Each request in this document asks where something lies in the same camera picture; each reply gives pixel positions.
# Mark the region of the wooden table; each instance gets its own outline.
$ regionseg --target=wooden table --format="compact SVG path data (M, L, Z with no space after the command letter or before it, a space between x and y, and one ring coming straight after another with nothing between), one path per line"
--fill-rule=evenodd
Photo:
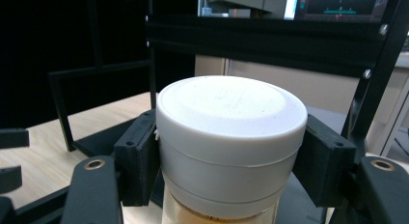
M74 140L139 116L150 109L150 93L112 102L69 116ZM70 183L73 168L87 158L69 153L58 120L28 128L30 147L0 151L0 168L21 165L23 185L2 194L14 208L38 200ZM123 208L124 223L161 223L162 209L154 203L142 208Z

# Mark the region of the screw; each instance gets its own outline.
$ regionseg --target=screw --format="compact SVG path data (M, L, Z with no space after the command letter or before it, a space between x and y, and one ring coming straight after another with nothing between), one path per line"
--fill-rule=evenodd
M362 77L364 77L364 79L370 79L371 76L372 76L372 70L370 69L365 70L365 72L362 74Z
M381 27L379 28L379 34L385 36L388 33L388 29L389 29L388 24L382 24Z

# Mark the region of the black cable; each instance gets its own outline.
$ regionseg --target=black cable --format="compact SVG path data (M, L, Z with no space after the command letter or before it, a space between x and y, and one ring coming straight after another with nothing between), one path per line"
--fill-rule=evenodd
M407 150L405 150L404 148L403 148L403 146L400 144L400 142L395 138L395 141L396 141L396 143L397 143L397 145L401 148L401 149L403 149L403 151L409 156L409 152L407 152Z

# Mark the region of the white lid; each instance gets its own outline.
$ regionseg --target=white lid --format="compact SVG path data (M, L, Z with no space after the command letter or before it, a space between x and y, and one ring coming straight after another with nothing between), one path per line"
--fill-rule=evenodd
M180 80L157 101L161 138L189 157L223 165L263 165L294 154L306 121L297 97L242 77Z

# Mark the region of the plastic container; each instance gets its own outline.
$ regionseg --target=plastic container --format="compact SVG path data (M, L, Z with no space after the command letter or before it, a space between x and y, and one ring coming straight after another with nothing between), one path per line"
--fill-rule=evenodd
M275 210L306 121L304 104L268 83L232 76L175 82L160 92L156 108L166 186L204 216Z

